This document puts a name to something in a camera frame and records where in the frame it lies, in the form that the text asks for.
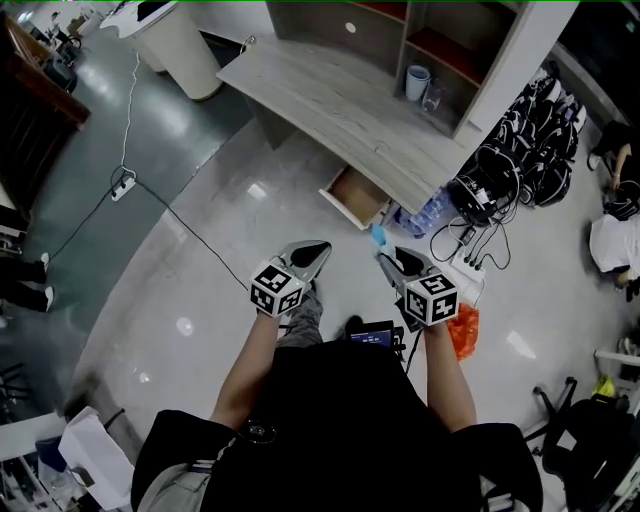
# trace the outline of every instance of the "chair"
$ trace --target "chair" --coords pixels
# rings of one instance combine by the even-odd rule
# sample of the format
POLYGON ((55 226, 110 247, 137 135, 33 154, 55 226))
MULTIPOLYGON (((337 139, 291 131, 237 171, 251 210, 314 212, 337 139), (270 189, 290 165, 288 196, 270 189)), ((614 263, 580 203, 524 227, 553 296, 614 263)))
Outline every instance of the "chair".
POLYGON ((545 435, 542 448, 533 450, 542 457, 543 469, 564 483, 567 509, 598 510, 611 498, 640 453, 638 422, 627 413, 628 401, 601 395, 571 403, 577 381, 566 380, 566 397, 556 409, 539 387, 549 422, 525 441, 545 435), (559 446, 565 431, 575 439, 571 448, 559 446))

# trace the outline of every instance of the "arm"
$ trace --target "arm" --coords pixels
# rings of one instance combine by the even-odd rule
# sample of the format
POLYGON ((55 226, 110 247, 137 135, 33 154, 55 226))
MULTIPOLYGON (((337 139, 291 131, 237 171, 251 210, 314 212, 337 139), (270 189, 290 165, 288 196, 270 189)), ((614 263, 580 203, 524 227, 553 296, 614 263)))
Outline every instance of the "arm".
POLYGON ((453 349, 447 324, 427 327, 427 403, 450 432, 476 424, 473 398, 453 349))
POLYGON ((249 417, 271 370, 279 322, 279 318, 258 313, 247 341, 222 384, 211 421, 238 430, 249 417))
POLYGON ((616 157, 616 167, 613 171, 613 182, 611 184, 614 190, 620 185, 620 173, 622 172, 622 166, 629 155, 631 155, 631 146, 629 144, 625 144, 620 148, 618 156, 616 157))

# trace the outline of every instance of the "black shirt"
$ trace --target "black shirt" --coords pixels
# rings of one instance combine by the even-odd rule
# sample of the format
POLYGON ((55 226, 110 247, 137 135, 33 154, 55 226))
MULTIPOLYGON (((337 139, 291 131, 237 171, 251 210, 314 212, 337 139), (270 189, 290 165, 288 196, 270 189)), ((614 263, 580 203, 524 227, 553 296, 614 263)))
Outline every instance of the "black shirt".
POLYGON ((202 510, 221 503, 306 509, 413 502, 478 511, 480 475, 531 510, 542 508, 539 475, 520 430, 492 424, 448 433, 385 347, 336 341, 278 349, 250 424, 265 434, 159 413, 136 465, 133 509, 164 469, 215 460, 234 437, 214 464, 202 510))

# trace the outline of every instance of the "phone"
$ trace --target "phone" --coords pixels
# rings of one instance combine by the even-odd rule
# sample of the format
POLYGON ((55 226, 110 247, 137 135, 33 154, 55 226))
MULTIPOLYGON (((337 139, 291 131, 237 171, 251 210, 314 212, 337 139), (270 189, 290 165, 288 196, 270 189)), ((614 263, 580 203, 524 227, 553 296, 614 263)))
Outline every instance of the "phone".
POLYGON ((371 322, 353 327, 347 336, 351 341, 360 343, 374 343, 391 348, 393 344, 393 322, 371 322))

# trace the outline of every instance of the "gray pants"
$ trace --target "gray pants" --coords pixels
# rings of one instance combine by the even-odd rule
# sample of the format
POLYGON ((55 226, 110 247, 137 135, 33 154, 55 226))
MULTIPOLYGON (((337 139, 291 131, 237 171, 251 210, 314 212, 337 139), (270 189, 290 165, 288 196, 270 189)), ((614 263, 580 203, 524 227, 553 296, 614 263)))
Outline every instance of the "gray pants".
POLYGON ((318 326, 322 316, 322 304, 316 292, 309 290, 289 320, 287 334, 278 340, 276 348, 282 347, 310 347, 322 343, 322 336, 318 326))

